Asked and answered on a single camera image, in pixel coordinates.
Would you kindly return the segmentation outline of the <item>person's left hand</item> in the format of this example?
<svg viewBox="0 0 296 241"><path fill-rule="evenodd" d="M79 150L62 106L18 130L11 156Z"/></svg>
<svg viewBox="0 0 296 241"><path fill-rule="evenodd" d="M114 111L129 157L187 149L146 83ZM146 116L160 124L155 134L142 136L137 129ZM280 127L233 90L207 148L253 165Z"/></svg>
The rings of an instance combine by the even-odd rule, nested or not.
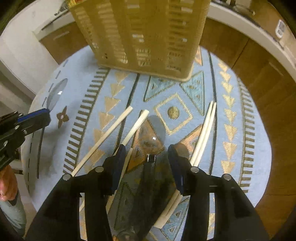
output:
<svg viewBox="0 0 296 241"><path fill-rule="evenodd" d="M10 165L1 170L0 176L1 201L12 201L18 192L18 183Z"/></svg>

